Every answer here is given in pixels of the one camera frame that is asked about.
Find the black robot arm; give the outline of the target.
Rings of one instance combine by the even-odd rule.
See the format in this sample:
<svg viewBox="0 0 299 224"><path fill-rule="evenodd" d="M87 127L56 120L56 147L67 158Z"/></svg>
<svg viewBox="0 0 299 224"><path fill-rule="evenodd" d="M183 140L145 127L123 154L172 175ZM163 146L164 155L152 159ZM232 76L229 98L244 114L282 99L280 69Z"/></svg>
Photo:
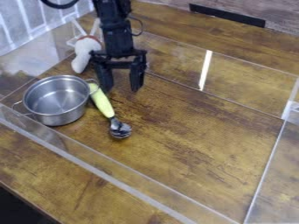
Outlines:
<svg viewBox="0 0 299 224"><path fill-rule="evenodd" d="M99 85L104 93L113 87L113 69L129 70L131 90L136 92L144 85L147 50L135 49L131 22L129 0L92 0L100 29L104 36L104 50L89 52L97 74Z"/></svg>

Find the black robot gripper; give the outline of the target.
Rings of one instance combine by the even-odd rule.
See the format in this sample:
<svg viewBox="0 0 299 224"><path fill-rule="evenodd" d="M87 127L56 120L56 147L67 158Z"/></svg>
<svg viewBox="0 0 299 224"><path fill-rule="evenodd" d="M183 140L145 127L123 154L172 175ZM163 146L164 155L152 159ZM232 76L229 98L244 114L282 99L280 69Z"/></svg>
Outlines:
<svg viewBox="0 0 299 224"><path fill-rule="evenodd" d="M108 93L113 87L112 69L129 69L131 90L136 92L144 85L147 51L135 49L129 23L103 24L100 28L105 48L89 52L100 88Z"/></svg>

